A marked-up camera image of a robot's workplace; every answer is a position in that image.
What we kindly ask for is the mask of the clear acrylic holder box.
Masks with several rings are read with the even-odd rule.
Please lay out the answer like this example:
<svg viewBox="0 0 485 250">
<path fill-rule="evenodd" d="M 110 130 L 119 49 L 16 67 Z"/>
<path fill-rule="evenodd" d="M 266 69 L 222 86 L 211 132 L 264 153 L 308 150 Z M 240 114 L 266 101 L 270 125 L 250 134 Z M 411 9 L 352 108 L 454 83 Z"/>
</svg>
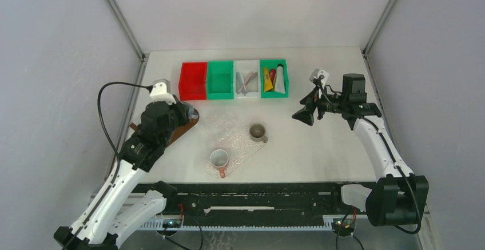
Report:
<svg viewBox="0 0 485 250">
<path fill-rule="evenodd" d="M 238 117 L 234 113 L 211 114 L 206 120 L 205 127 L 212 135 L 232 135 L 239 129 Z"/>
</svg>

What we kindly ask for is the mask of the grey ceramic mug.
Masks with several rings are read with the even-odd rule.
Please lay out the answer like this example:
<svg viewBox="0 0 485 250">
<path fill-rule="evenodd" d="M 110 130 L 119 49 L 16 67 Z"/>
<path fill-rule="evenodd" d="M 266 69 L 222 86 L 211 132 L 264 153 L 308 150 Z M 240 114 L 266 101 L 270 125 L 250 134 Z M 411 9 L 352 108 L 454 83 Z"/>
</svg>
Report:
<svg viewBox="0 0 485 250">
<path fill-rule="evenodd" d="M 267 130 L 262 124 L 252 124 L 249 127 L 249 136 L 254 142 L 268 142 Z"/>
</svg>

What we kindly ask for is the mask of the white blue mug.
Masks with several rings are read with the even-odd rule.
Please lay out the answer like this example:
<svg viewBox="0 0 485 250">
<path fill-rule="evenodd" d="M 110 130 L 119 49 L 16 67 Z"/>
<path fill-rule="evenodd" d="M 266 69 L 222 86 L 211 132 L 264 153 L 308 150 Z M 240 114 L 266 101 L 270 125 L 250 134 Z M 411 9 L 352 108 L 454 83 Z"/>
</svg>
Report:
<svg viewBox="0 0 485 250">
<path fill-rule="evenodd" d="M 199 114 L 198 111 L 190 104 L 187 105 L 188 108 L 188 118 L 190 120 L 198 120 Z"/>
</svg>

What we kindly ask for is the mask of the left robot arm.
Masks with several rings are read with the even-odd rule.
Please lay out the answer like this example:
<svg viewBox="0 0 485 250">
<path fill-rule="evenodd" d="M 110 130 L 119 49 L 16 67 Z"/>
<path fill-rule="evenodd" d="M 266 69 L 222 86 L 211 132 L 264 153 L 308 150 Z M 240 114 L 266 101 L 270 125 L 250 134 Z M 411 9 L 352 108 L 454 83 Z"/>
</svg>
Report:
<svg viewBox="0 0 485 250">
<path fill-rule="evenodd" d="M 54 239 L 62 249 L 119 249 L 150 217 L 175 212 L 179 205 L 176 189 L 163 181 L 127 210 L 120 209 L 173 139 L 191 129 L 198 118 L 198 111 L 183 101 L 148 104 L 100 192 L 71 226 L 56 230 Z"/>
</svg>

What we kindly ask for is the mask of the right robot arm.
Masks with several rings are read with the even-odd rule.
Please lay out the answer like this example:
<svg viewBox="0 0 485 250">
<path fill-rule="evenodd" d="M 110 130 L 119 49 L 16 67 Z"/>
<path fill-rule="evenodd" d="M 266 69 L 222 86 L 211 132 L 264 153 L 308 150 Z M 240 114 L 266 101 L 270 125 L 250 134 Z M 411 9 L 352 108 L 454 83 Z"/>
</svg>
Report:
<svg viewBox="0 0 485 250">
<path fill-rule="evenodd" d="M 352 207 L 364 212 L 375 226 L 394 226 L 407 234 L 417 234 L 427 201 L 429 183 L 414 174 L 394 146 L 375 103 L 367 101 L 365 76 L 343 75 L 342 89 L 327 84 L 329 74 L 316 69 L 309 80 L 312 91 L 300 100 L 302 109 L 292 115 L 309 126 L 325 113 L 340 114 L 357 135 L 376 176 L 372 188 L 345 184 L 331 197 L 331 208 L 346 213 Z"/>
</svg>

